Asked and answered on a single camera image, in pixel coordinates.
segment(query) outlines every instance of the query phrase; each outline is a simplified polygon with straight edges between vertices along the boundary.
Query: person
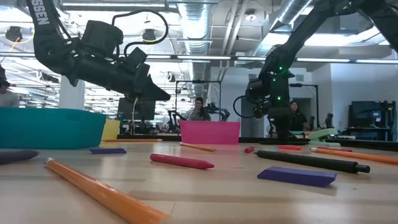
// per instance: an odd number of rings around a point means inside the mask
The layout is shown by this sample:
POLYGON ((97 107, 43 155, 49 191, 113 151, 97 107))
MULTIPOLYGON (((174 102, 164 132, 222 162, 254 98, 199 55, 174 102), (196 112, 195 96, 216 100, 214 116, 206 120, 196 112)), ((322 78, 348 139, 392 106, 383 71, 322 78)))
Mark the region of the person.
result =
POLYGON ((291 112, 291 131, 304 131, 307 126, 307 118, 303 113, 300 112, 299 104, 296 101, 290 102, 290 112, 291 112))
POLYGON ((10 83, 0 79, 0 107, 19 107, 18 96, 8 90, 10 83))
POLYGON ((210 115, 203 108, 203 98, 195 99, 195 108, 188 111, 185 116, 189 121, 211 121, 210 115))

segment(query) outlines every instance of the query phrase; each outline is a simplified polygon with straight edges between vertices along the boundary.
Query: orange tube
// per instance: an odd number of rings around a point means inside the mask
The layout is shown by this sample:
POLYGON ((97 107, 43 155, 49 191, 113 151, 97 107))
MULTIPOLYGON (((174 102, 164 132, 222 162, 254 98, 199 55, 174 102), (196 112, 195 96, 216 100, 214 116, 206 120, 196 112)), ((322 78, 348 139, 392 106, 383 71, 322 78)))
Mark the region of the orange tube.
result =
POLYGON ((183 142, 180 142, 180 145, 181 146, 186 146, 186 147, 191 147, 191 148, 194 148, 194 149, 200 149, 200 150, 204 150, 204 151, 209 151, 209 152, 216 151, 215 148, 208 147, 208 146, 199 146, 199 145, 196 145, 196 144, 188 144, 188 143, 183 143, 183 142))
POLYGON ((334 151, 334 150, 327 150, 327 149, 311 149, 313 152, 319 152, 324 154, 336 155, 336 156, 344 156, 356 159, 365 159, 369 161, 376 161, 376 162, 385 162, 388 164, 398 164, 398 158, 391 158, 386 156, 375 156, 370 154, 363 154, 363 153, 355 153, 355 152, 342 152, 342 151, 334 151))
POLYGON ((158 224, 169 218, 169 215, 151 208, 88 175, 59 164, 52 158, 48 158, 44 163, 48 169, 65 178, 128 223, 158 224))
POLYGON ((104 142, 161 142, 163 139, 107 139, 104 142))

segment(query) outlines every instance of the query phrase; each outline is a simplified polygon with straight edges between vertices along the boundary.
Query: man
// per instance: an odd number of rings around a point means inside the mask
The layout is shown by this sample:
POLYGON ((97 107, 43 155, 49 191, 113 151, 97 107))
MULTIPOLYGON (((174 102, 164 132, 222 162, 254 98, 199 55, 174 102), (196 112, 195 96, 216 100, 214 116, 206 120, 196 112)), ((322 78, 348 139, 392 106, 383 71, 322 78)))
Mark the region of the man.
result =
POLYGON ((19 107, 18 96, 8 91, 10 83, 0 79, 0 107, 19 107))

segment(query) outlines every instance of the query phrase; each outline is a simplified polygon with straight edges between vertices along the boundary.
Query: red crayon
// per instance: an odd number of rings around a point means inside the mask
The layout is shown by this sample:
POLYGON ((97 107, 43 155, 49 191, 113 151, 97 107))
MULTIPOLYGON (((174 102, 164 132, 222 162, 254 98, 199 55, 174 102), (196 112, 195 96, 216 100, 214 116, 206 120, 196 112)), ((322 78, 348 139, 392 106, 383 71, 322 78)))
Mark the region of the red crayon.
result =
POLYGON ((214 168, 214 164, 211 164, 207 161, 199 160, 199 159, 189 159, 184 157, 177 157, 177 156, 166 156, 160 154, 152 153, 150 155, 150 159, 156 162, 164 162, 167 164, 173 164, 177 166, 185 166, 185 167, 192 167, 196 169, 209 169, 214 168))
POLYGON ((301 146, 278 146, 278 149, 285 149, 285 150, 301 150, 301 146))
POLYGON ((250 152, 253 152, 253 151, 254 151, 254 146, 250 146, 250 147, 244 149, 245 153, 250 153, 250 152))
POLYGON ((334 148, 334 147, 318 146, 317 148, 319 148, 319 149, 329 149, 329 150, 334 150, 334 151, 342 151, 342 152, 353 152, 351 149, 338 149, 338 148, 334 148))

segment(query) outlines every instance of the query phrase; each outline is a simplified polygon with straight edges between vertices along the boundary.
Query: yellow block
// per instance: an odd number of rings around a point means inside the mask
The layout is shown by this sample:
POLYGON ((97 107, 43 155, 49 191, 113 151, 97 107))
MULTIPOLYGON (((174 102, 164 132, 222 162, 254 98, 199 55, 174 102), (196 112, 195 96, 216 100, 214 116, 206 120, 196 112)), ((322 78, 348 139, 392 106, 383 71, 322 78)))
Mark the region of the yellow block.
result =
POLYGON ((109 139, 117 139, 120 131, 120 121, 107 119, 102 133, 102 141, 109 139))

